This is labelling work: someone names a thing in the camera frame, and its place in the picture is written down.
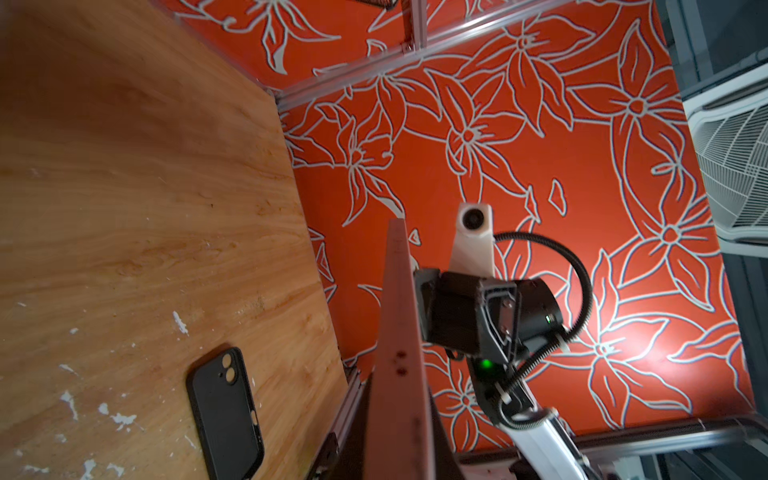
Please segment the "black smartphone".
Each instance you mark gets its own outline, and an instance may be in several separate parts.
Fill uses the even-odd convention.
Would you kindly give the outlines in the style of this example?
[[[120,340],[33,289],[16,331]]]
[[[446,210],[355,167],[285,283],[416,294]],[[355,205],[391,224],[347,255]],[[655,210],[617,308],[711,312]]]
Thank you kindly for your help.
[[[423,457],[426,470],[424,478],[435,479],[436,467],[434,460],[434,434],[432,425],[431,395],[429,391],[423,352],[423,298],[420,290],[422,286],[422,279],[418,269],[415,269],[411,272],[410,280],[412,281],[416,310],[416,371],[419,379],[418,393],[420,409],[424,417],[424,440],[422,441],[423,453],[421,456]]]

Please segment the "pink phone case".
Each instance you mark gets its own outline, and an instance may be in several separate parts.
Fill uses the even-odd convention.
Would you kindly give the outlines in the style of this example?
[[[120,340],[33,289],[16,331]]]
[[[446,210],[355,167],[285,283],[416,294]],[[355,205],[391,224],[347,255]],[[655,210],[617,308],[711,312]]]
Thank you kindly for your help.
[[[378,342],[365,437],[365,479],[420,479],[426,473],[424,417],[416,366],[416,310],[403,219],[389,222]]]

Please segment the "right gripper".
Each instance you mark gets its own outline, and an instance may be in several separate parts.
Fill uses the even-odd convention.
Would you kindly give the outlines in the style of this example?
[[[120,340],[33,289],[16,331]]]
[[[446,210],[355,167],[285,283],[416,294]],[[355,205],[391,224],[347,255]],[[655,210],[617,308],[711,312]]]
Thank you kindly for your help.
[[[438,269],[413,274],[422,338],[463,356],[510,356],[518,285]]]

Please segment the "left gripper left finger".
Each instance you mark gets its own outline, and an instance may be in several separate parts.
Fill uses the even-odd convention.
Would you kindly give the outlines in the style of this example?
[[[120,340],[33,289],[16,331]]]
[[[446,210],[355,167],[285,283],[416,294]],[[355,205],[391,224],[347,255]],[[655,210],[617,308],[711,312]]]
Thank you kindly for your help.
[[[370,387],[356,371],[306,476],[307,480],[362,479]]]

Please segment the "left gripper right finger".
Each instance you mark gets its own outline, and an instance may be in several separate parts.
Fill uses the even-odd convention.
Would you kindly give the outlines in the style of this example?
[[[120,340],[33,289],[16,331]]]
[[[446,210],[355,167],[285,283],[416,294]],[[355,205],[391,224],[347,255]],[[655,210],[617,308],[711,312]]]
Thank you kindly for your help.
[[[425,459],[428,467],[427,479],[464,480],[454,452],[451,449],[448,436],[442,424],[432,392],[428,393],[428,448]]]

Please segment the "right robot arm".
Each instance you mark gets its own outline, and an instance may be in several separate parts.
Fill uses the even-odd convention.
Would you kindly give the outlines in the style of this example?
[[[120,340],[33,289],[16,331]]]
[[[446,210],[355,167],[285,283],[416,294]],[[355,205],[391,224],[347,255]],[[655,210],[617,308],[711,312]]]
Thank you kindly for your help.
[[[588,459],[565,433],[553,408],[537,404],[525,380],[536,366],[574,340],[593,307],[585,267],[573,268],[582,293],[570,326],[541,279],[499,280],[438,269],[414,273],[424,341],[465,361],[475,399],[497,428],[509,434],[539,479],[594,479]]]

